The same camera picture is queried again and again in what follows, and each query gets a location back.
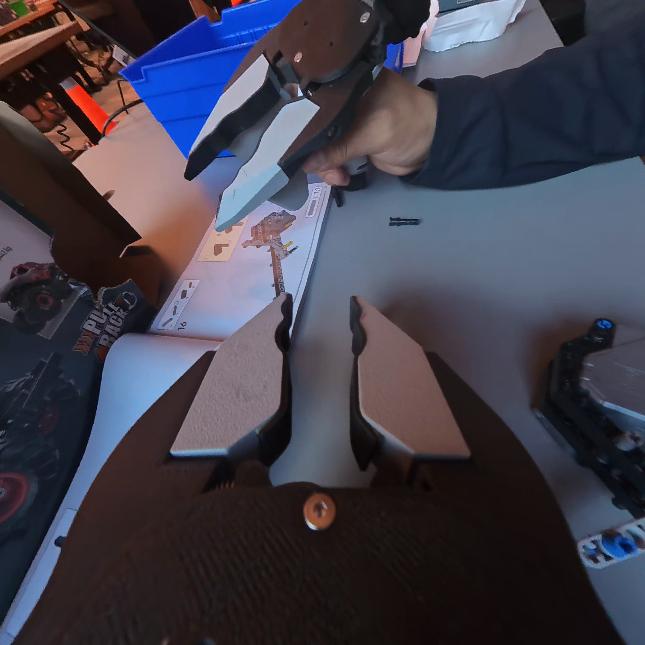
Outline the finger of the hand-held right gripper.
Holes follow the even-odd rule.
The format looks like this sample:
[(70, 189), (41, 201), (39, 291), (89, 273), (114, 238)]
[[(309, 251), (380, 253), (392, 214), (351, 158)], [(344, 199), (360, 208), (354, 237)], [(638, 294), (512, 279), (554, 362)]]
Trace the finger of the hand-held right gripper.
[(281, 166), (283, 157), (317, 112), (318, 106), (304, 97), (280, 108), (262, 134), (252, 157), (222, 192), (216, 231), (232, 227), (287, 186), (289, 178)]
[(190, 152), (184, 178), (195, 179), (224, 152), (247, 158), (260, 125), (285, 102), (285, 89), (261, 53), (222, 93)]

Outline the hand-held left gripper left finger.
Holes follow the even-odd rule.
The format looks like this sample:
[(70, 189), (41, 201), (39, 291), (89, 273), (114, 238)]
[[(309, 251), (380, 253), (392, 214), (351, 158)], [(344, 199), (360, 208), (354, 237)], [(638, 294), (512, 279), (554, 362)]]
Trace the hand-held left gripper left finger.
[(286, 410), (293, 298), (281, 294), (222, 342), (170, 448), (177, 458), (257, 459), (270, 465)]

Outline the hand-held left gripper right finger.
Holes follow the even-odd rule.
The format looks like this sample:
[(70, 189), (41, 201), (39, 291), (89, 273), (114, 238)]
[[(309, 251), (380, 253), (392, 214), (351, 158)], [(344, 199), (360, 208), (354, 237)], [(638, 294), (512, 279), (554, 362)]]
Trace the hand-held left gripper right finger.
[(350, 299), (350, 444), (363, 472), (467, 464), (472, 453), (422, 346), (359, 296)]

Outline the lego instruction booklet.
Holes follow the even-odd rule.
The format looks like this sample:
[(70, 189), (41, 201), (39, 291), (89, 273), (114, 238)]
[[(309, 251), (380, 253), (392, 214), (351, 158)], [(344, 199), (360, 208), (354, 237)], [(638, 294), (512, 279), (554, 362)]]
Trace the lego instruction booklet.
[(1, 619), (2, 644), (11, 644), (26, 622), (85, 493), (140, 416), (201, 353), (283, 292), (293, 296), (297, 313), (331, 204), (331, 189), (314, 183), (299, 209), (268, 201), (226, 231), (215, 231), (212, 225), (147, 329), (125, 333), (112, 344), (85, 452), (19, 593)]

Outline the person's right forearm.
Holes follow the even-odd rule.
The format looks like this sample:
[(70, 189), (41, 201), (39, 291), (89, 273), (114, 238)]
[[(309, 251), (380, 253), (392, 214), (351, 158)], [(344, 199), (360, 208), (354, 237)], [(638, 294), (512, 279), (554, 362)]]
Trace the person's right forearm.
[(443, 190), (545, 181), (644, 155), (644, 14), (486, 77), (427, 78), (429, 156), (402, 178)]

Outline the monster truck lego box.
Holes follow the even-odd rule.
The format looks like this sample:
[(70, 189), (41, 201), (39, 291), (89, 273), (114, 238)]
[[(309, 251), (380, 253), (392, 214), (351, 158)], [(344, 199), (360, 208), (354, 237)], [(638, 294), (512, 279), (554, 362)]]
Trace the monster truck lego box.
[(149, 326), (161, 265), (35, 125), (1, 102), (1, 619), (85, 452), (103, 363)]

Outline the white lego beam blue pins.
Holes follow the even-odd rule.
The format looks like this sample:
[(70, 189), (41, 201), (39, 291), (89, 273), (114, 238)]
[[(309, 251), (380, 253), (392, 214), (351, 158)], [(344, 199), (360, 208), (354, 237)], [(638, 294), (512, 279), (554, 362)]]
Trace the white lego beam blue pins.
[(581, 562), (591, 569), (604, 569), (644, 554), (644, 518), (580, 539), (576, 548)]

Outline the person's right hand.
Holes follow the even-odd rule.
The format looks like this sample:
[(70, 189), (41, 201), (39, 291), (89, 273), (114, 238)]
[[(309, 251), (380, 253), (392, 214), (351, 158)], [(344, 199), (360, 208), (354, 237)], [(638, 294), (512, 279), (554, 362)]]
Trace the person's right hand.
[(347, 186), (346, 165), (367, 157), (376, 169), (405, 176), (422, 168), (435, 134), (437, 94), (382, 69), (363, 95), (350, 129), (315, 152), (303, 170), (331, 186)]

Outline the blue plastic bin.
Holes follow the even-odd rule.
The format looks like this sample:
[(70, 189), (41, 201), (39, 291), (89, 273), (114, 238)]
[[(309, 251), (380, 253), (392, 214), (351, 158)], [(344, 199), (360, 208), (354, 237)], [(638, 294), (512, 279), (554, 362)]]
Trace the blue plastic bin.
[(246, 54), (298, 1), (257, 1), (225, 10), (212, 24), (202, 17), (125, 69), (123, 75), (187, 152)]

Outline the white paper sheet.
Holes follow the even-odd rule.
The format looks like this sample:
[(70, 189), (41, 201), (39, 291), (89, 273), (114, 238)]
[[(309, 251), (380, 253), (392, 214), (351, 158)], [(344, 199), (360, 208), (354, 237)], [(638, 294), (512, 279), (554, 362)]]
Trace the white paper sheet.
[(428, 21), (422, 44), (433, 53), (469, 43), (491, 41), (504, 34), (526, 1), (482, 1), (436, 14)]

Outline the orange traffic cone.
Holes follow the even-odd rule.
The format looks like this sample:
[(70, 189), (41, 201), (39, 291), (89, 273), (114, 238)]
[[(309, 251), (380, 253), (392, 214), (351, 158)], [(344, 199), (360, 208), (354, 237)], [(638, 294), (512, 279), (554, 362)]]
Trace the orange traffic cone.
[(83, 114), (81, 121), (76, 117), (73, 117), (73, 120), (81, 129), (85, 127), (82, 125), (85, 122), (91, 124), (87, 132), (83, 131), (93, 146), (98, 144), (104, 136), (103, 131), (109, 132), (114, 128), (114, 124), (108, 124), (109, 115), (92, 99), (82, 85), (76, 83), (71, 77), (62, 81), (60, 87)]

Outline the wooden table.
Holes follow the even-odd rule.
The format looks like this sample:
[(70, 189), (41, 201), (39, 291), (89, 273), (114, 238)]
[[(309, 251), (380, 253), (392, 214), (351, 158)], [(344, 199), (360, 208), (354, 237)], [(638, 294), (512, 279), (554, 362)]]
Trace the wooden table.
[(28, 70), (40, 85), (41, 91), (50, 93), (66, 115), (85, 134), (93, 146), (102, 139), (101, 131), (85, 112), (74, 102), (62, 83), (73, 76), (79, 67), (77, 61), (63, 62), (63, 57), (73, 58), (67, 42), (83, 32), (77, 20), (41, 30), (1, 44), (1, 81)]

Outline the black lego frame assembly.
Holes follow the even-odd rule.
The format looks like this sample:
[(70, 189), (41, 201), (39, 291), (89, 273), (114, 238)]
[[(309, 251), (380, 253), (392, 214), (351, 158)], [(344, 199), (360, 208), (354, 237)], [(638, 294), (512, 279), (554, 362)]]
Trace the black lego frame assembly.
[(618, 509), (644, 517), (644, 328), (598, 318), (563, 343), (533, 413)]

